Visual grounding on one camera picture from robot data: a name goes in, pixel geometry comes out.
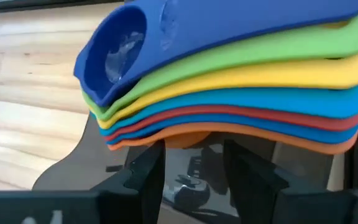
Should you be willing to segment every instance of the spoon rest bowl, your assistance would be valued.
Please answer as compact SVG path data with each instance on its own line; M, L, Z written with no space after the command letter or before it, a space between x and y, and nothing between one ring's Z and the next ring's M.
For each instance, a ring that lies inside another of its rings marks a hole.
M309 128L289 123L269 121L266 119L249 118L232 114L193 114L169 118L151 124L146 128L137 130L133 133L126 133L109 140L107 144L115 144L124 139L144 138L170 126L185 123L218 122L252 126L268 131L296 136L316 142L327 144L338 144L350 139L358 130L358 125L345 131L325 131L321 129Z
M246 116L249 118L281 121L284 123L290 123L327 131L345 131L358 125L358 114L347 119L329 119L304 114L287 113L282 111L269 111L255 108L242 108L238 106L205 105L188 106L184 108L164 111L152 115L148 118L142 119L139 122L134 123L130 126L123 126L125 120L119 121L118 123L116 123L116 125L114 125L116 130L111 135L105 136L104 139L106 141L110 141L122 134L133 133L135 131L146 128L154 123L166 119L193 114L231 114L238 116Z
M115 113L125 113L125 110L131 110L140 101L149 105L197 91L250 86L348 89L358 85L358 54L339 60L297 60L218 70L161 86L145 95L141 95L144 92L142 89L148 87L140 86L141 83L142 81L126 95L135 96L129 97L129 99L136 99L135 102L120 111L116 111L117 107L113 105L103 112L103 109L94 104L87 95L84 95L84 99L95 112L99 123L103 123L103 127L108 127L109 119L112 119ZM122 105L123 101L120 100L116 101L118 105Z
M163 138L173 138L175 137L175 135L178 134L194 133L200 131L217 131L236 134L248 134L260 138L269 139L272 141L279 141L285 144L302 147L323 154L342 154L346 152L354 145L358 134L357 132L355 135L353 135L352 138L339 144L325 144L240 124L187 123L164 128L163 130L146 138L123 140L115 145L108 145L108 148L114 151L121 148L122 146L142 146Z
M163 91L163 89L157 90L161 94L164 94ZM160 95L143 96L114 114L108 121L98 120L99 127L109 129L120 119L132 116L146 107L153 108L153 110L148 110L152 111L152 114L192 105L234 105L328 118L348 118L358 113L358 85L348 90L225 88L174 96L172 95L172 98L166 100L161 99ZM111 131L107 131L107 133L104 135L110 135Z
M102 21L79 54L75 75L97 105L107 106L144 75L188 55L356 15L358 0L134 1Z

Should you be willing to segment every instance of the wooden floor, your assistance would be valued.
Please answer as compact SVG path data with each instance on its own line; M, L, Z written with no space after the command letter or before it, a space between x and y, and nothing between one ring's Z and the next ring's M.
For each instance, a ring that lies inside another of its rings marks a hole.
M77 145L88 109L75 58L118 5L0 14L0 190L31 189Z

